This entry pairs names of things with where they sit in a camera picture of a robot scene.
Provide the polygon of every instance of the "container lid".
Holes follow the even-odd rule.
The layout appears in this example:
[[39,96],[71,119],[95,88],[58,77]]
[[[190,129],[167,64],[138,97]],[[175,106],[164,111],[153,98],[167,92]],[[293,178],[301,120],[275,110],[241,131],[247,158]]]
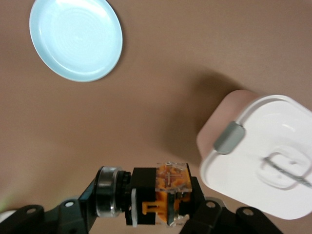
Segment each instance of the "container lid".
[[44,63],[70,80],[102,78],[121,54],[121,26],[105,0],[36,0],[29,28]]
[[283,219],[312,211],[312,112],[289,97],[250,104],[214,143],[200,174],[211,189]]

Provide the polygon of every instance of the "plastic container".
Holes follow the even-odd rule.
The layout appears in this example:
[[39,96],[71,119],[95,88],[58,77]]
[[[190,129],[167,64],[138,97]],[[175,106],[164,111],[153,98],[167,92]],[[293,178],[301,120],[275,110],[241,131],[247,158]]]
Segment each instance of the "plastic container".
[[234,91],[197,144],[209,188],[283,219],[312,211],[312,112],[291,98]]

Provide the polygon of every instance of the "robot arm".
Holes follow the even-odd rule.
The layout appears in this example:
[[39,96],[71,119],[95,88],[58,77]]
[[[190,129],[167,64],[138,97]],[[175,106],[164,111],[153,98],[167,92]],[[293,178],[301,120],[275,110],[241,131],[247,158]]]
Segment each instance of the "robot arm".
[[101,167],[79,198],[68,199],[45,212],[28,205],[0,223],[1,234],[87,234],[97,217],[125,213],[127,225],[182,224],[180,234],[281,234],[256,208],[236,214],[221,201],[205,198],[187,164],[157,168]]

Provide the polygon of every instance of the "orange toy piece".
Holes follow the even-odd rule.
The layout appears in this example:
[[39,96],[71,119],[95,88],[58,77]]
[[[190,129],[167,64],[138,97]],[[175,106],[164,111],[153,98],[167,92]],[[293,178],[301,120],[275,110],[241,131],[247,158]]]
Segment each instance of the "orange toy piece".
[[156,213],[169,226],[184,216],[179,215],[181,202],[191,200],[192,185],[187,164],[159,164],[156,171],[156,201],[142,203],[142,213]]

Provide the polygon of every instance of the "plate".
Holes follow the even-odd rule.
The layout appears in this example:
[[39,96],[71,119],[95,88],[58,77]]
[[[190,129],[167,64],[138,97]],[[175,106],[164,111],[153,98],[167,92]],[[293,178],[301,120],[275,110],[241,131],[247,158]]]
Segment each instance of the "plate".
[[122,50],[120,23],[105,0],[36,0],[29,29],[43,62],[73,81],[104,77]]

